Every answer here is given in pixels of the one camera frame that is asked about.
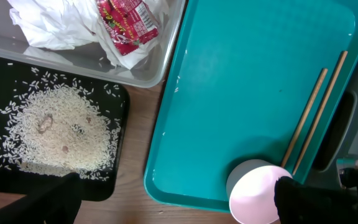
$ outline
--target gray plastic bin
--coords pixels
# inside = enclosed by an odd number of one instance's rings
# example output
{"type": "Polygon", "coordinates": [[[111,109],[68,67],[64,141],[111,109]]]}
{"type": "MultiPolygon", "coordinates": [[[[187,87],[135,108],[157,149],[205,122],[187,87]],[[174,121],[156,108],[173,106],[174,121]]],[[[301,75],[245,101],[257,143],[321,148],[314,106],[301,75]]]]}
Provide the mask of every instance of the gray plastic bin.
{"type": "Polygon", "coordinates": [[[128,70],[110,65],[98,43],[76,47],[74,50],[42,49],[53,52],[54,58],[55,54],[58,54],[72,64],[62,63],[64,60],[53,61],[44,55],[34,56],[34,53],[29,55],[28,52],[38,49],[29,47],[21,28],[12,24],[9,17],[11,5],[6,0],[0,0],[0,57],[142,88],[152,87],[160,82],[168,68],[185,7],[185,0],[167,0],[167,2],[169,17],[164,18],[160,43],[149,52],[147,58],[128,70]]]}

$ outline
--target chopstick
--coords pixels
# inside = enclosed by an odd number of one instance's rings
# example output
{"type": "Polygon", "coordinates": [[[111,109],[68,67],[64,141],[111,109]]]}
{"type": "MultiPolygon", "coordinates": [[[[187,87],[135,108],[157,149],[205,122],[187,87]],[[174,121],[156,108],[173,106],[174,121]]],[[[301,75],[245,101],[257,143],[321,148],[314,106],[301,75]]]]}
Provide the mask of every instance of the chopstick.
{"type": "Polygon", "coordinates": [[[311,92],[311,95],[310,95],[310,98],[308,100],[308,103],[306,104],[306,108],[303,111],[302,117],[301,117],[301,119],[300,119],[300,121],[298,123],[298,126],[295,129],[295,133],[292,136],[290,145],[289,145],[289,147],[288,147],[288,149],[287,149],[287,151],[286,151],[286,153],[284,155],[284,159],[283,159],[283,161],[281,163],[282,168],[285,167],[285,164],[287,163],[288,158],[290,158],[291,152],[292,152],[292,150],[293,150],[293,148],[295,146],[296,141],[299,138],[299,135],[301,133],[303,125],[305,124],[306,118],[309,115],[309,112],[310,112],[310,109],[311,109],[311,107],[312,107],[312,105],[314,103],[314,100],[316,99],[316,96],[317,96],[317,94],[318,94],[318,92],[320,90],[320,87],[323,84],[324,78],[327,75],[327,71],[328,71],[328,69],[324,68],[320,72],[320,76],[318,77],[316,85],[314,86],[313,91],[311,92]]]}
{"type": "Polygon", "coordinates": [[[316,117],[315,117],[314,120],[313,120],[313,124],[311,125],[311,130],[310,130],[310,132],[308,133],[308,136],[307,136],[307,138],[306,138],[306,141],[305,141],[305,143],[304,143],[304,145],[303,145],[303,147],[302,147],[301,154],[300,154],[300,156],[299,156],[299,158],[298,158],[298,161],[296,162],[295,168],[294,168],[294,170],[293,170],[293,172],[292,172],[292,176],[294,176],[294,175],[296,174],[296,171],[298,170],[299,165],[301,164],[302,158],[303,158],[303,156],[305,155],[305,152],[306,152],[306,150],[307,150],[307,148],[308,148],[308,146],[309,146],[309,143],[310,143],[310,141],[311,141],[311,138],[313,137],[314,131],[315,131],[316,128],[317,128],[317,124],[318,124],[318,122],[319,122],[319,120],[320,120],[320,117],[321,117],[321,115],[322,115],[322,113],[323,113],[323,111],[324,111],[324,107],[326,106],[327,101],[328,101],[328,98],[329,98],[329,96],[330,96],[330,94],[331,94],[331,92],[332,92],[332,90],[333,90],[333,88],[334,88],[336,79],[337,79],[337,77],[338,77],[338,75],[339,75],[339,72],[341,71],[341,68],[342,68],[343,63],[344,63],[345,58],[346,58],[346,55],[347,55],[347,51],[343,51],[343,52],[341,53],[341,56],[339,57],[339,61],[338,61],[337,65],[336,65],[336,68],[335,68],[335,71],[334,71],[334,75],[333,75],[331,81],[329,82],[329,86],[328,86],[326,92],[324,93],[323,100],[322,100],[322,102],[321,102],[320,105],[319,105],[319,108],[318,108],[318,111],[317,111],[317,115],[316,115],[316,117]]]}

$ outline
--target pile of rice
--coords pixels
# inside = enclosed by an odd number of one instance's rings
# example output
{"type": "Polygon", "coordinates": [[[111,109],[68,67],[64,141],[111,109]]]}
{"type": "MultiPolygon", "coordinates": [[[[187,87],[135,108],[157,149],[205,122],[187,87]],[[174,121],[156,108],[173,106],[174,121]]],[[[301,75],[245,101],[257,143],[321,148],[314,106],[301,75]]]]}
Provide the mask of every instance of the pile of rice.
{"type": "Polygon", "coordinates": [[[101,116],[99,106],[79,93],[77,84],[54,85],[42,91],[21,95],[21,105],[10,102],[2,114],[9,116],[8,136],[0,148],[0,168],[7,163],[19,170],[64,176],[77,172],[82,179],[107,180],[116,157],[121,127],[109,130],[110,119],[101,116]],[[45,132],[40,126],[53,119],[45,132]]]}

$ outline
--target white cup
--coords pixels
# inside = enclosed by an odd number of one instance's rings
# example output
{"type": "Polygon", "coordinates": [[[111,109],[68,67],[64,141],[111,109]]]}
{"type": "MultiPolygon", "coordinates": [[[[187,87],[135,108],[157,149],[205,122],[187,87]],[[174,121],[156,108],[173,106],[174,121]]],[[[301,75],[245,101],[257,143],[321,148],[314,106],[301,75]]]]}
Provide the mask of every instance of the white cup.
{"type": "Polygon", "coordinates": [[[278,220],[274,187],[283,176],[292,177],[284,168],[252,159],[238,165],[226,182],[232,216],[243,224],[269,224],[278,220]]]}

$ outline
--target red wrapper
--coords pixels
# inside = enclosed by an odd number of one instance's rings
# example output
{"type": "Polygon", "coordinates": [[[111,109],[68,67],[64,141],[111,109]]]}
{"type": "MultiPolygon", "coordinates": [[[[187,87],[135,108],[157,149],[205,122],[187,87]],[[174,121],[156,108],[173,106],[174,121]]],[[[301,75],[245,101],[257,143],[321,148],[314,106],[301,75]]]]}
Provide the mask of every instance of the red wrapper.
{"type": "Polygon", "coordinates": [[[97,0],[114,46],[127,55],[158,36],[157,21],[142,0],[97,0]]]}

